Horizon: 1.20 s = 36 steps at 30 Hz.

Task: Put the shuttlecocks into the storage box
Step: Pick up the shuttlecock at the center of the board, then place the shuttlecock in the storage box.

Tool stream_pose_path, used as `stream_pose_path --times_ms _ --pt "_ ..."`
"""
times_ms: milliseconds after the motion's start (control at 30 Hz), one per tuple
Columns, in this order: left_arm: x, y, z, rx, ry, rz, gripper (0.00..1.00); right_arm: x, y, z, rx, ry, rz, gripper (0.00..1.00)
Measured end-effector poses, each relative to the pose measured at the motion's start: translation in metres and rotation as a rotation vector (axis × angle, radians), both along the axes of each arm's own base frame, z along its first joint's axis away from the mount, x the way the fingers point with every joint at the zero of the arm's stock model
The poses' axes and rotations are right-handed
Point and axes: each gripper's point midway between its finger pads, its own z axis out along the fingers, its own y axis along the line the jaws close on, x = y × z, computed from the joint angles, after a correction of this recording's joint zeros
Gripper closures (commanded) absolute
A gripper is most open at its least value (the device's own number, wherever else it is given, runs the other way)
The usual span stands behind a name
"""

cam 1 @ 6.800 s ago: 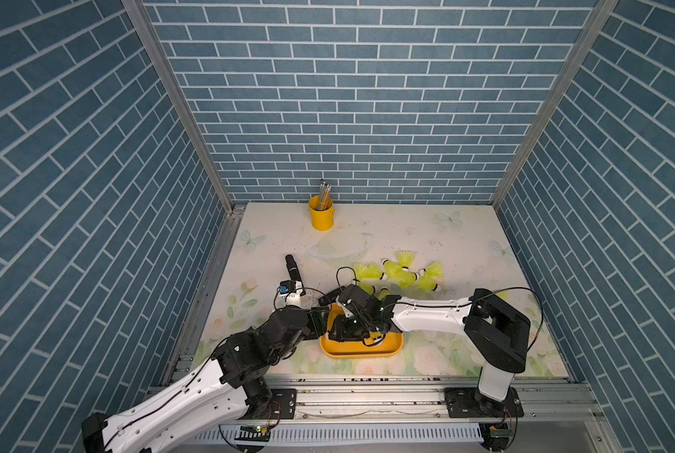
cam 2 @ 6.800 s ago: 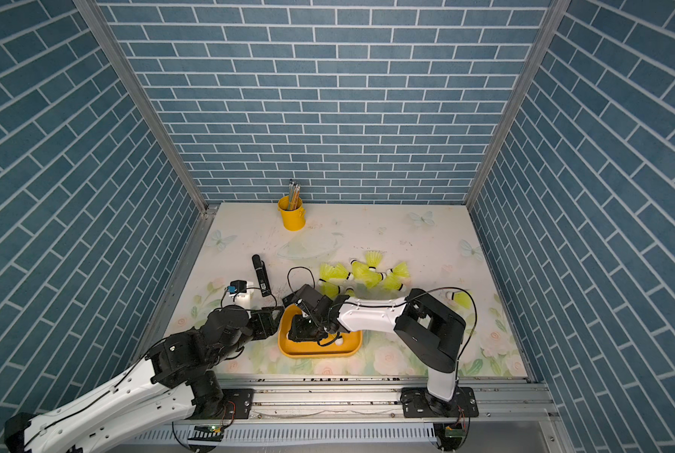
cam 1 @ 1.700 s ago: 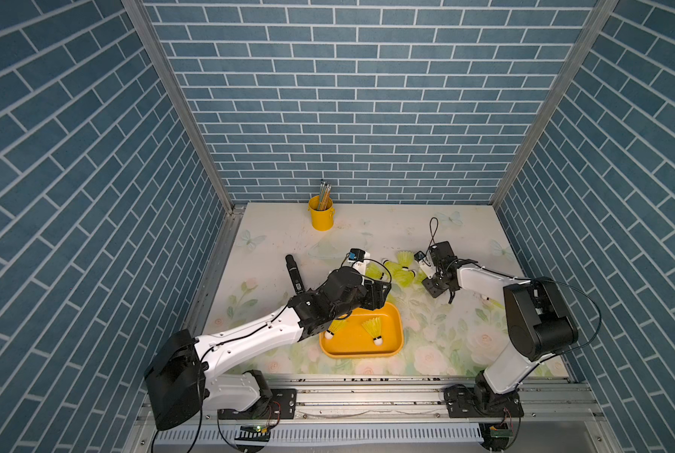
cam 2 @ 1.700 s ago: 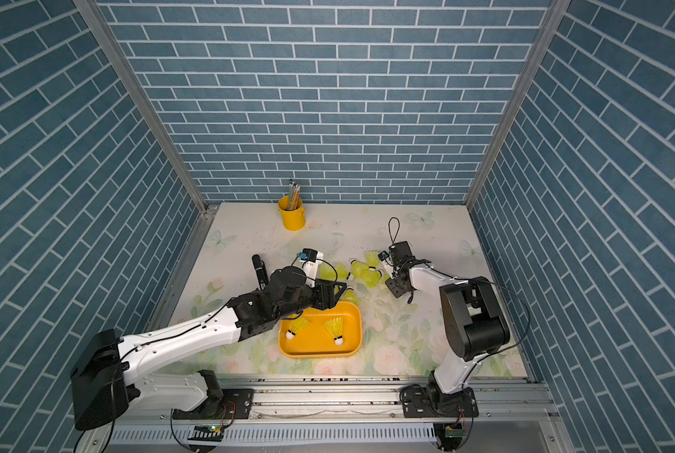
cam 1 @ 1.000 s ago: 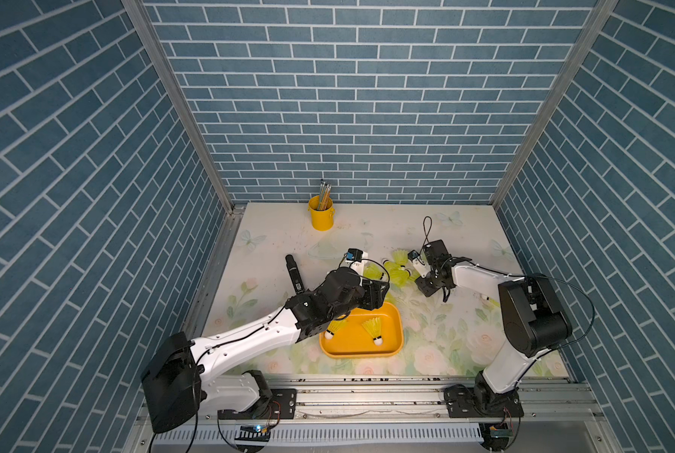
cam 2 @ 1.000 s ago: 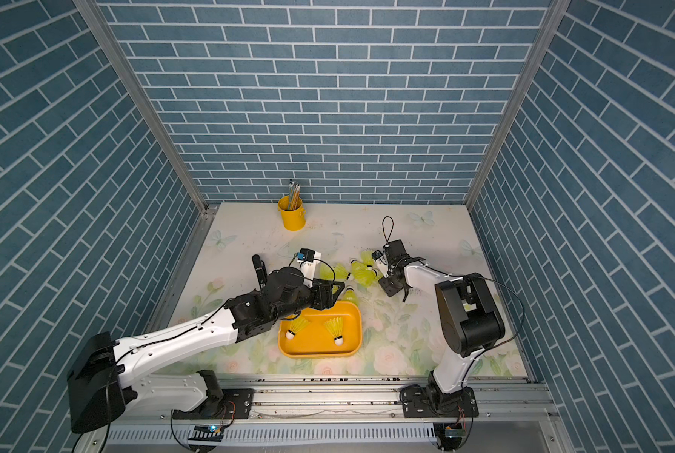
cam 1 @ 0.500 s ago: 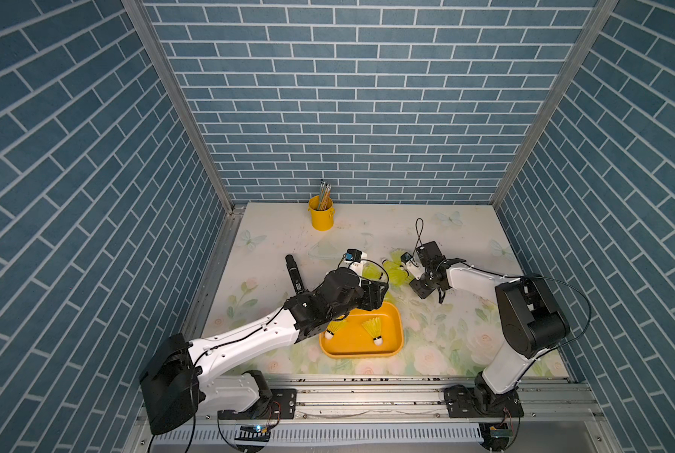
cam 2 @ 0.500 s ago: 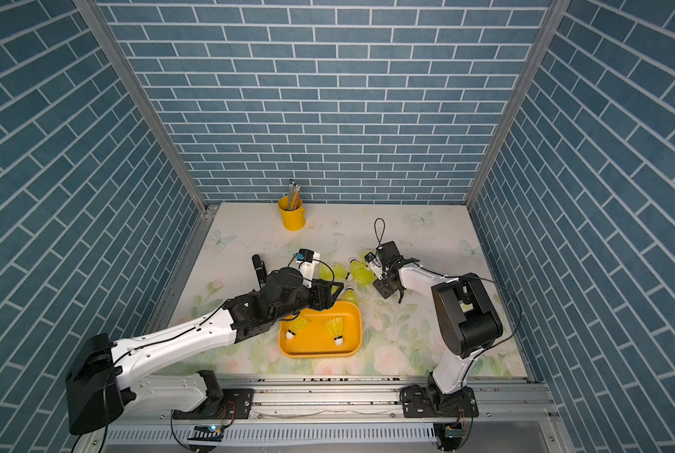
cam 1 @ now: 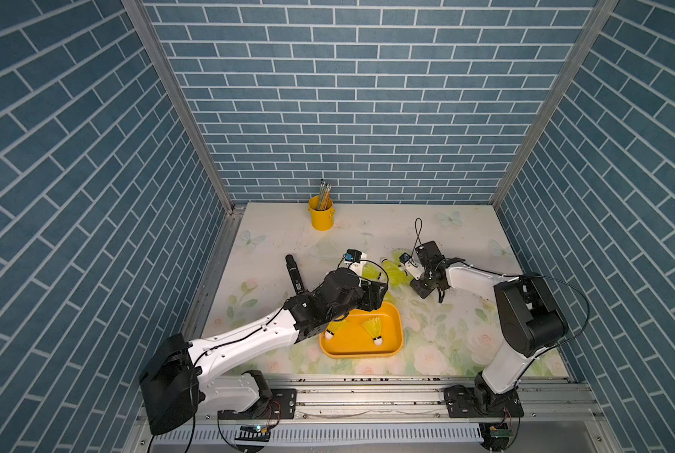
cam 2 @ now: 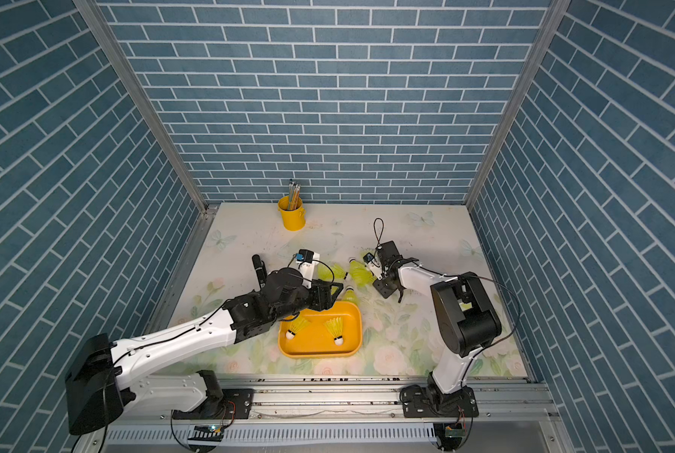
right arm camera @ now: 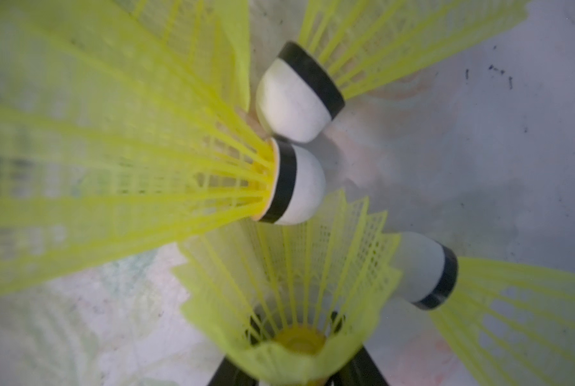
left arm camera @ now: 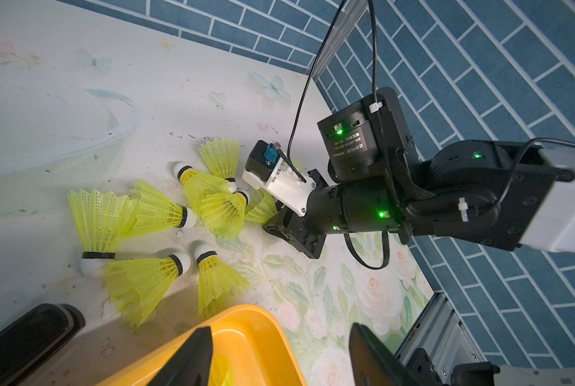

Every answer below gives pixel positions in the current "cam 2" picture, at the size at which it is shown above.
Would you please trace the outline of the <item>yellow shuttlecock bottom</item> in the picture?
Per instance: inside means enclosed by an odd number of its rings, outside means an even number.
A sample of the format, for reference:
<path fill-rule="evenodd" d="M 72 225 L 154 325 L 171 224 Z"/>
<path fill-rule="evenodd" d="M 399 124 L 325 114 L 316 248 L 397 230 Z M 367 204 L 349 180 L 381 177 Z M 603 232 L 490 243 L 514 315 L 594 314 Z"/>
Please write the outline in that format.
<path fill-rule="evenodd" d="M 288 341 L 294 340 L 303 330 L 309 328 L 311 322 L 304 317 L 297 317 L 294 320 L 288 323 L 288 329 L 286 330 L 286 339 Z"/>

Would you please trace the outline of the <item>yellow plastic storage box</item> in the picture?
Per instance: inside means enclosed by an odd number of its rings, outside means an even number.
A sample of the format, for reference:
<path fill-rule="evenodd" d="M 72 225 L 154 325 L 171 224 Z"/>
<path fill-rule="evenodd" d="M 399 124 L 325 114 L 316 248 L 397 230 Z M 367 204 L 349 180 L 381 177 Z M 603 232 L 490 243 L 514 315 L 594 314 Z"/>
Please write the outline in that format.
<path fill-rule="evenodd" d="M 337 301 L 332 309 L 313 311 L 305 309 L 297 317 L 304 317 L 311 326 L 303 330 L 294 340 L 286 339 L 288 322 L 280 326 L 278 340 L 280 351 L 292 359 L 342 358 L 355 354 L 363 344 L 362 315 L 358 307 L 350 302 Z M 344 344 L 338 347 L 324 328 L 323 322 L 341 316 L 344 319 Z"/>

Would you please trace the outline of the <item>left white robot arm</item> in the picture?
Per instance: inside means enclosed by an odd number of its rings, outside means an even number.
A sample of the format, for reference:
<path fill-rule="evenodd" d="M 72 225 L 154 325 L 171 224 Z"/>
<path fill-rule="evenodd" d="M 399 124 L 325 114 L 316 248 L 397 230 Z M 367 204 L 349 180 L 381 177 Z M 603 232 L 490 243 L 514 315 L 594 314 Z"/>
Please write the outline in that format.
<path fill-rule="evenodd" d="M 65 375 L 69 433 L 100 430 L 135 407 L 133 386 L 144 377 L 266 333 L 300 311 L 329 310 L 343 288 L 286 267 L 267 275 L 259 290 L 228 299 L 190 322 L 131 339 L 112 341 L 105 333 L 87 339 Z"/>

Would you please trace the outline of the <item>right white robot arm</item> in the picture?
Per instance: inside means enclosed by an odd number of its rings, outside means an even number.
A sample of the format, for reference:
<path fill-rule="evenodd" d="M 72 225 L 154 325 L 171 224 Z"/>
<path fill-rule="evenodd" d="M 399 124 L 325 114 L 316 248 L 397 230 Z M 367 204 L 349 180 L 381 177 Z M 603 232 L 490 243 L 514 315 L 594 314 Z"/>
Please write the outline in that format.
<path fill-rule="evenodd" d="M 430 270 L 415 258 L 405 258 L 394 242 L 381 243 L 363 261 L 375 277 L 373 287 L 383 297 L 413 291 L 431 299 L 445 350 L 424 386 L 401 390 L 406 418 L 475 418 L 476 396 L 467 386 L 478 356 L 505 338 L 503 325 L 486 289 L 473 272 L 450 275 Z"/>

